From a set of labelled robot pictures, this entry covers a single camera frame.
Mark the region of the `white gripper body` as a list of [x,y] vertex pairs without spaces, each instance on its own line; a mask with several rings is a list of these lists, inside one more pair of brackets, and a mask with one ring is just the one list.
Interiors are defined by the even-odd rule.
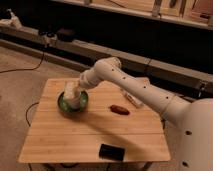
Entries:
[[80,74],[78,85],[81,89],[84,89],[84,90],[93,88],[93,85],[87,80],[85,73]]

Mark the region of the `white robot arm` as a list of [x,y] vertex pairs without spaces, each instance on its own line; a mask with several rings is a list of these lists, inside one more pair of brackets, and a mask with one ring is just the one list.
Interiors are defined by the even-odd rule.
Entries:
[[142,83],[121,70],[116,57],[98,60],[80,74],[81,89],[102,81],[121,87],[181,131],[179,171],[213,171],[213,98],[188,102],[150,83]]

